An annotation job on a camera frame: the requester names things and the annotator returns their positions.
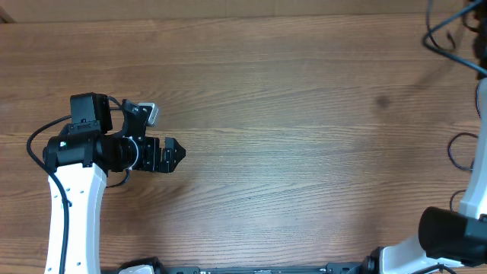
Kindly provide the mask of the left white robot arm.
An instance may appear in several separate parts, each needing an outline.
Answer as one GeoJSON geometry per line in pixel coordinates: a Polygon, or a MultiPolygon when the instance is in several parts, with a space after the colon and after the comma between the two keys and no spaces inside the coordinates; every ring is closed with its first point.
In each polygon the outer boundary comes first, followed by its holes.
{"type": "Polygon", "coordinates": [[[148,137],[158,107],[153,103],[118,105],[123,127],[113,132],[105,94],[70,98],[70,122],[43,149],[51,192],[47,273],[99,273],[100,211],[110,172],[133,170],[168,174],[185,158],[174,138],[148,137]]]}

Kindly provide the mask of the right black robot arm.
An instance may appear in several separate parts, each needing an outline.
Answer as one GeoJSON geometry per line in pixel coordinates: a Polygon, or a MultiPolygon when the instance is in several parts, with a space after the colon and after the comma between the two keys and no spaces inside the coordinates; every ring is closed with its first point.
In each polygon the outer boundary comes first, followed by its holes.
{"type": "Polygon", "coordinates": [[[428,24],[422,45],[477,73],[475,108],[481,124],[475,136],[475,157],[466,167],[471,173],[469,185],[460,191],[463,197],[458,209],[427,208],[416,235],[395,246],[376,248],[362,263],[327,263],[324,273],[453,273],[457,268],[486,263],[486,2],[469,1],[441,23],[428,24]],[[478,22],[470,28],[477,35],[473,45],[477,63],[455,55],[452,49],[439,46],[434,39],[434,33],[452,21],[459,19],[465,23],[469,13],[478,22]]]}

